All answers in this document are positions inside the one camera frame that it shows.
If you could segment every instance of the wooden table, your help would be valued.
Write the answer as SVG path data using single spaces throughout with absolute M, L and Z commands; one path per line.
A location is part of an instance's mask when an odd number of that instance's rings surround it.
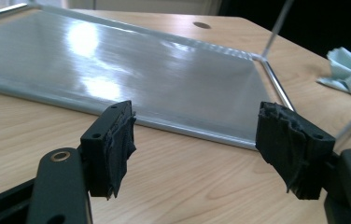
M 241 18 L 80 11 L 256 53 L 270 35 Z M 351 96 L 315 83 L 330 74 L 326 59 L 279 37 L 269 61 L 302 116 L 331 134 L 351 120 Z M 0 192 L 33 178 L 47 152 L 77 147 L 96 118 L 0 95 Z M 326 193 L 319 201 L 286 194 L 257 151 L 142 126 L 135 143 L 119 197 L 91 198 L 94 223 L 326 223 Z

